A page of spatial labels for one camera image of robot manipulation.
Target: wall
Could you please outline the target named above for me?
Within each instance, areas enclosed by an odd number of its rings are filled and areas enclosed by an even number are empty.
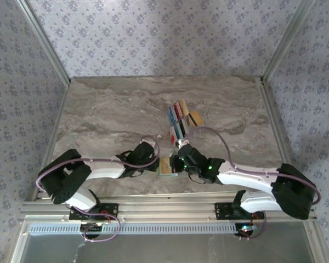
[[[0,0],[0,262],[40,170],[64,92],[14,0]]]
[[[261,75],[299,0],[30,0],[70,77]]]
[[[329,247],[329,0],[318,0],[270,80],[295,165],[322,193],[315,207]]]

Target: black motor housing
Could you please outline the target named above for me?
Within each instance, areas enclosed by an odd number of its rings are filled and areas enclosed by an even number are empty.
[[[81,155],[78,151],[76,149],[70,149],[41,170],[39,175],[64,161],[79,158],[81,158]],[[52,202],[54,204],[61,204],[66,202],[77,192],[91,172],[90,167],[84,162],[73,162],[66,164],[44,176],[40,183]]]
[[[282,174],[298,177],[314,185],[314,183],[308,180],[306,176],[291,164],[283,163],[277,171]],[[272,193],[277,203],[286,214],[297,219],[308,219],[315,195],[312,188],[299,181],[283,178],[281,176],[278,176],[272,186]]]

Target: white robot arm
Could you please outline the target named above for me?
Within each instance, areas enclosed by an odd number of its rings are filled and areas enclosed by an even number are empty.
[[[40,172],[42,174],[62,162],[68,163],[41,178],[41,185],[54,204],[65,202],[72,207],[89,211],[97,205],[98,200],[91,191],[82,187],[84,181],[96,178],[121,179],[134,177],[135,173],[141,174],[144,170],[156,171],[158,160],[153,165],[142,168],[132,168],[115,162],[137,165],[154,161],[154,158],[156,158],[154,145],[143,140],[134,151],[112,157],[113,162],[99,163],[91,170],[83,161],[73,162],[74,159],[88,158],[82,158],[76,150],[71,149]],[[182,146],[178,155],[171,158],[176,171],[196,174],[208,184],[240,185],[259,190],[238,192],[232,204],[237,213],[252,214],[257,211],[282,210],[297,219],[308,218],[315,191],[301,181],[314,184],[290,164],[282,164],[279,168],[255,168],[242,165],[239,165],[239,168],[232,167],[231,163],[224,159],[206,158],[190,144]],[[277,176],[278,173],[292,175],[295,179]]]

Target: wire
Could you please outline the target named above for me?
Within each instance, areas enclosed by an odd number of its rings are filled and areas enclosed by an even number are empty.
[[[265,232],[265,230],[267,228],[267,215],[265,214],[265,211],[263,211],[263,216],[264,216],[263,227],[262,227],[261,231],[258,232],[257,235],[255,235],[253,237],[250,237],[248,234],[246,234],[246,233],[244,233],[242,231],[238,231],[238,232],[241,233],[242,235],[244,235],[248,239],[255,239],[255,238],[260,237]]]
[[[119,234],[119,232],[121,231],[121,222],[120,222],[120,220],[119,220],[117,217],[115,217],[114,215],[107,214],[107,213],[90,213],[90,212],[83,211],[82,209],[80,209],[80,208],[78,208],[78,207],[73,207],[73,208],[76,209],[78,212],[84,214],[84,215],[107,216],[107,218],[113,218],[113,219],[115,219],[115,220],[117,221],[117,223],[118,223],[118,228],[117,228],[116,233],[114,233],[114,234],[113,234],[111,237],[109,237],[109,238],[97,239],[97,240],[90,239],[90,238],[87,237],[87,232],[88,232],[91,228],[93,228],[94,226],[87,227],[87,228],[85,229],[85,231],[83,232],[83,234],[82,234],[83,238],[84,238],[86,241],[89,241],[89,242],[104,242],[104,241],[109,241],[109,240],[115,238],[115,237]]]
[[[102,213],[102,214],[109,214],[109,212],[107,210],[102,210],[100,213]]]
[[[191,174],[189,174],[189,179],[190,179],[191,181],[193,181],[193,182],[199,184],[199,185],[204,185],[204,184],[206,183],[206,182],[198,182],[198,181],[193,180],[193,179],[191,178]]]
[[[255,216],[257,218],[257,228],[259,227],[259,218],[258,215],[256,213],[253,213],[252,216]]]
[[[59,163],[59,164],[51,167],[50,169],[46,170],[44,173],[42,173],[41,175],[38,176],[37,180],[35,181],[35,184],[40,190],[42,190],[43,192],[46,192],[45,189],[40,184],[40,181],[42,180],[42,178],[47,176],[52,171],[54,171],[56,169],[59,169],[62,166],[65,166],[66,164],[75,163],[75,162],[91,162],[91,163],[92,162],[109,162],[109,163],[118,163],[118,164],[126,165],[126,166],[129,166],[129,167],[133,167],[133,168],[145,168],[145,167],[151,166],[152,164],[154,164],[158,160],[158,158],[160,156],[160,146],[159,146],[156,139],[154,139],[150,136],[143,136],[141,139],[144,139],[144,138],[152,139],[155,142],[155,147],[157,147],[157,155],[156,155],[155,159],[153,159],[151,162],[149,162],[147,164],[134,165],[134,164],[126,163],[126,162],[123,162],[123,161],[114,160],[114,159],[111,159],[111,158],[78,158],[78,159],[72,159],[72,160],[68,160],[68,161],[64,161],[62,163]]]
[[[245,174],[249,174],[249,175],[257,175],[257,176],[270,176],[270,175],[276,175],[276,176],[280,176],[280,177],[284,177],[284,178],[289,178],[289,179],[292,179],[292,180],[295,180],[295,181],[298,181],[300,183],[302,183],[303,185],[307,186],[307,187],[310,187],[316,194],[317,194],[317,200],[314,201],[312,203],[312,205],[315,205],[315,204],[318,204],[321,200],[321,195],[320,195],[320,192],[319,190],[317,189],[316,186],[314,186],[313,184],[311,184],[310,182],[307,182],[306,180],[304,179],[301,179],[299,177],[296,177],[296,176],[293,176],[293,175],[289,175],[289,174],[283,174],[283,173],[265,173],[265,172],[258,172],[258,171],[247,171],[247,170],[243,170],[243,169],[240,169],[239,167],[237,167],[233,161],[232,161],[232,158],[231,158],[231,153],[230,153],[230,150],[229,150],[229,146],[228,144],[225,142],[225,140],[223,139],[223,137],[215,130],[215,129],[212,129],[210,127],[206,127],[206,126],[201,126],[201,127],[196,127],[190,134],[188,134],[186,138],[192,136],[194,134],[194,132],[197,132],[198,130],[209,130],[213,133],[215,133],[219,138],[220,140],[222,141],[222,143],[224,144],[225,148],[226,148],[226,151],[228,153],[228,162],[230,163],[231,167],[235,170],[235,171],[239,171],[241,173],[245,173]]]

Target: marble surface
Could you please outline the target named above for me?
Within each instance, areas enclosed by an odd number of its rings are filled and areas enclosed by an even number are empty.
[[[229,75],[73,79],[53,158],[70,148],[84,156],[111,157],[134,149],[145,134],[158,139],[160,155],[168,155],[173,148],[168,137],[167,109],[175,101],[185,99],[189,111],[198,111],[206,126],[222,134],[235,163],[258,167],[280,165],[281,157],[258,85],[257,78]],[[227,157],[214,134],[201,132],[190,142],[207,157]],[[138,178],[89,180],[83,186],[100,197],[240,189],[199,185],[184,174],[159,178],[151,172]]]

